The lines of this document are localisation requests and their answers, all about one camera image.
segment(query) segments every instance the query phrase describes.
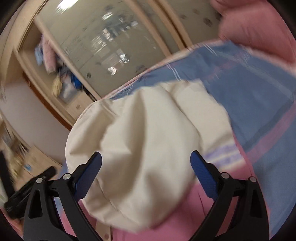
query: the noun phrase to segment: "white wall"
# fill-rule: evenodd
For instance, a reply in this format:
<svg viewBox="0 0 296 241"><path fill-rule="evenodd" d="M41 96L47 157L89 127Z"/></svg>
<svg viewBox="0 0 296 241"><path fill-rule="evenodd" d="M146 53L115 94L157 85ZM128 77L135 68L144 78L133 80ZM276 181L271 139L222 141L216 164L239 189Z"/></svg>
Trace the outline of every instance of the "white wall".
<svg viewBox="0 0 296 241"><path fill-rule="evenodd" d="M45 108L22 80L5 87L0 109L10 125L28 144L62 163L69 131Z"/></svg>

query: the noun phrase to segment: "pink stripe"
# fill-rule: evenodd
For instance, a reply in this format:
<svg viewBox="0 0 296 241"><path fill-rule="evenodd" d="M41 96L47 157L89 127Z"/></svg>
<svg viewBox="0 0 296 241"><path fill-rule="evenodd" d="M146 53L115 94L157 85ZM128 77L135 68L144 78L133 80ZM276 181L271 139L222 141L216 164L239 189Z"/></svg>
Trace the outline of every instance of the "pink stripe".
<svg viewBox="0 0 296 241"><path fill-rule="evenodd" d="M296 117L296 102L283 115L280 121L247 153L251 163L256 163L266 152L268 152L290 127Z"/></svg>

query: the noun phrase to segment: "cream cloth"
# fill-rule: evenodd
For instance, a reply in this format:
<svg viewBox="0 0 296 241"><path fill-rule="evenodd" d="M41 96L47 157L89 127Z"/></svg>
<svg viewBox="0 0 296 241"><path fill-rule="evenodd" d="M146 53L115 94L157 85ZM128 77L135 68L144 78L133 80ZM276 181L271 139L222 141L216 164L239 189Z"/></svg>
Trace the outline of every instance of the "cream cloth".
<svg viewBox="0 0 296 241"><path fill-rule="evenodd" d="M194 180L190 154L233 142L226 110L201 81L161 83L92 103L66 145L70 172L98 151L103 165L83 203L104 224L131 232L172 212Z"/></svg>

